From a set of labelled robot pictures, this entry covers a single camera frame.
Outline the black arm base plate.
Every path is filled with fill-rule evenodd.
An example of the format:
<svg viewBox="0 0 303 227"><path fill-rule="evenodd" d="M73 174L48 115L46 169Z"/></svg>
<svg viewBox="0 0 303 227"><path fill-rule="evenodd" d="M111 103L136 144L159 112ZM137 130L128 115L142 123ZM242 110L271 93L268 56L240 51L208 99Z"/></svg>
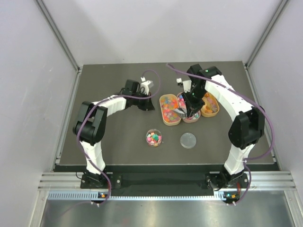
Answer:
<svg viewBox="0 0 303 227"><path fill-rule="evenodd" d="M185 186L199 190L218 190L222 188L237 188L248 186L248 176L243 171L235 176L229 176L226 170L211 171L211 166L186 165L137 165L137 166L107 166L101 174L83 172L81 188L106 188L107 178L110 179L113 190L121 190L132 186L161 187Z"/></svg>

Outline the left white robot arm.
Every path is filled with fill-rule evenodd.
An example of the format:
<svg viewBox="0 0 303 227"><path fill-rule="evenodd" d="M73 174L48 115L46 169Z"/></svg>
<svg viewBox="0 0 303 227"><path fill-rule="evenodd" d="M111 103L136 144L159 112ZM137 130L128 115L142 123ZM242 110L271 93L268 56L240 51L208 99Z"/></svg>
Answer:
<svg viewBox="0 0 303 227"><path fill-rule="evenodd" d="M133 105L143 111L155 109L150 92L153 82L145 80L144 77L141 80L140 83L128 79L119 92L98 102L85 101L80 106L73 133L86 158L87 167L84 175L91 179L96 187L103 187L107 183L107 175L103 173L106 164L101 148L107 117Z"/></svg>

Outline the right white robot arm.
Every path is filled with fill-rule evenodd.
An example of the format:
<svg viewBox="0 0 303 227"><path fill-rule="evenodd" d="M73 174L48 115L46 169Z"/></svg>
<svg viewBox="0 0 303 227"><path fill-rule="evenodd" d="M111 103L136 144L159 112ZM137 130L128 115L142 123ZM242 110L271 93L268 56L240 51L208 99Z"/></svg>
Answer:
<svg viewBox="0 0 303 227"><path fill-rule="evenodd" d="M227 83L217 67L202 69L199 64L192 65L187 72L190 80L183 82L183 97L187 117L192 117L202 109L202 100L210 93L229 114L232 125L228 131L231 149L227 160L220 170L218 179L210 182L217 189L232 187L244 171L244 161L255 144L264 135L265 117L252 104L233 93L233 88Z"/></svg>

